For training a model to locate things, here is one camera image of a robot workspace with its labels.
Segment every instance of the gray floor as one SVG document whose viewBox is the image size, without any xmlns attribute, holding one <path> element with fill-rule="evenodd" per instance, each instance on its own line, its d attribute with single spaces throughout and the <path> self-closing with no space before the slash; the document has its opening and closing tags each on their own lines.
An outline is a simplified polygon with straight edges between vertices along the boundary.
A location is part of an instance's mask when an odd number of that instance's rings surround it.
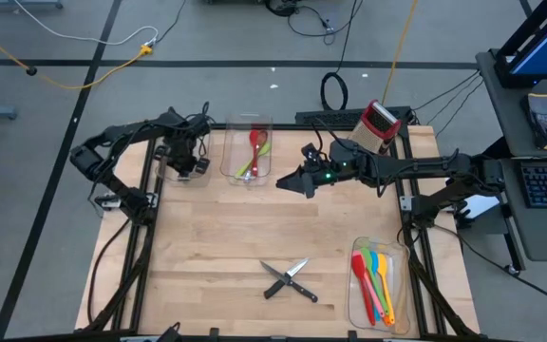
<svg viewBox="0 0 547 342">
<path fill-rule="evenodd" d="M 36 9 L 35 14 L 61 32 L 98 37 L 112 0 L 65 1 L 66 8 Z M 332 22 L 344 22 L 350 1 L 308 0 L 322 7 Z M 365 1 L 352 27 L 347 59 L 390 61 L 406 19 L 410 0 Z M 139 26 L 166 27 L 180 0 L 122 1 L 111 40 Z M 302 29 L 309 13 L 297 17 Z M 401 60 L 468 62 L 498 47 L 524 19 L 519 0 L 429 0 L 417 8 Z M 105 59 L 128 59 L 150 33 L 119 47 L 108 47 Z M 148 57 L 152 60 L 336 60 L 343 36 L 325 46 L 320 38 L 289 31 L 286 20 L 250 1 L 219 0 L 207 6 L 188 0 L 179 25 Z M 0 10 L 0 43 L 21 58 L 89 60 L 96 45 L 55 38 L 24 14 Z M 108 71 L 100 67 L 98 75 Z M 197 112 L 204 101 L 219 121 L 232 113 L 271 114 L 277 123 L 293 121 L 296 111 L 318 110 L 320 79 L 329 69 L 318 67 L 131 67 L 92 89 L 75 143 L 111 124 L 155 118 L 168 105 L 181 113 Z M 87 67 L 40 67 L 40 72 L 66 84 L 80 84 Z M 471 70 L 398 69 L 387 105 L 417 106 L 449 89 Z M 343 69 L 350 89 L 349 107 L 381 97 L 388 70 Z M 340 103 L 334 86 L 331 105 Z M 441 129 L 459 106 L 460 96 L 432 122 Z M 46 188 L 54 160 L 78 99 L 29 78 L 15 66 L 0 66 L 0 105 L 14 105 L 16 121 L 0 121 L 0 309 Z M 427 122 L 444 104 L 432 104 L 419 115 Z M 459 147 L 478 153 L 501 135 L 484 87 L 478 89 L 439 137 L 443 153 Z M 79 308 L 100 219 L 85 201 L 89 184 L 66 167 L 30 267 L 27 282 L 9 325 L 7 337 L 70 332 Z M 475 247 L 499 263 L 508 260 L 503 239 L 476 227 L 465 235 Z M 547 340 L 547 298 L 483 263 L 469 252 L 465 264 L 481 329 L 490 336 Z M 522 276 L 547 289 L 547 263 L 528 262 Z"/>
</svg>

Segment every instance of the knife handle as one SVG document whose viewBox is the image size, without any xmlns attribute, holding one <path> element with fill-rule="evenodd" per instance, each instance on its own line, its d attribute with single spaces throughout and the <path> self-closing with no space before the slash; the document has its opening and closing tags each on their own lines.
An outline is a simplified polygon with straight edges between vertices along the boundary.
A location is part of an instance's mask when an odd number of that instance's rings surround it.
<svg viewBox="0 0 547 342">
<path fill-rule="evenodd" d="M 304 295 L 305 297 L 311 299 L 312 303 L 315 303 L 318 301 L 318 297 L 315 294 L 312 294 L 307 289 L 303 288 L 301 285 L 295 283 L 294 281 L 289 281 L 289 285 L 291 285 L 295 290 L 297 290 L 300 294 Z"/>
<path fill-rule="evenodd" d="M 278 280 L 276 281 L 271 288 L 266 290 L 263 295 L 265 295 L 265 299 L 269 299 L 272 297 L 272 295 L 275 295 L 278 291 L 280 291 L 281 288 L 284 287 L 284 281 Z"/>
</svg>

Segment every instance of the plastic container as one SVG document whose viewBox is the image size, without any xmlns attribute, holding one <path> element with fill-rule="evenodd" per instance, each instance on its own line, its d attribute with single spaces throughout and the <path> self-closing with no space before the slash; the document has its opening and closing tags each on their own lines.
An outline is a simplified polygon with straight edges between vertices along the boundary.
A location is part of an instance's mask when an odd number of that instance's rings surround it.
<svg viewBox="0 0 547 342">
<path fill-rule="evenodd" d="M 272 117 L 266 115 L 227 117 L 220 172 L 230 184 L 259 186 L 267 183 L 272 170 L 272 126 Z"/>
<path fill-rule="evenodd" d="M 207 134 L 201 140 L 197 141 L 196 146 L 193 149 L 193 155 L 198 160 L 200 158 L 210 159 L 209 154 L 210 154 L 211 148 L 212 148 L 211 135 Z M 158 154 L 159 149 L 165 149 L 165 145 L 163 145 L 161 141 L 159 141 L 159 143 L 157 144 L 156 155 Z M 160 178 L 163 178 L 172 186 L 183 186 L 183 187 L 206 186 L 208 185 L 208 182 L 210 181 L 212 168 L 216 167 L 210 164 L 208 165 L 208 169 L 206 169 L 206 172 L 203 174 L 196 172 L 196 170 L 194 169 L 194 171 L 189 173 L 187 177 L 181 177 L 175 169 L 173 169 L 172 167 L 168 167 L 167 162 L 168 162 L 168 158 L 166 157 L 160 158 L 160 161 L 156 165 L 156 175 L 158 175 L 158 177 Z"/>
<path fill-rule="evenodd" d="M 391 308 L 394 314 L 394 323 L 387 326 L 383 317 L 372 326 L 368 320 L 365 299 L 363 298 L 360 281 L 351 267 L 349 259 L 349 289 L 348 289 L 348 315 L 349 321 L 356 328 L 374 329 L 393 334 L 405 334 L 410 329 L 406 302 L 408 296 L 408 249 L 397 242 L 383 243 L 368 237 L 357 238 L 352 246 L 352 252 L 360 252 L 362 248 L 381 255 L 386 259 L 386 282 Z M 382 277 L 375 272 L 375 280 L 381 289 L 383 300 L 386 300 L 385 287 Z"/>
</svg>

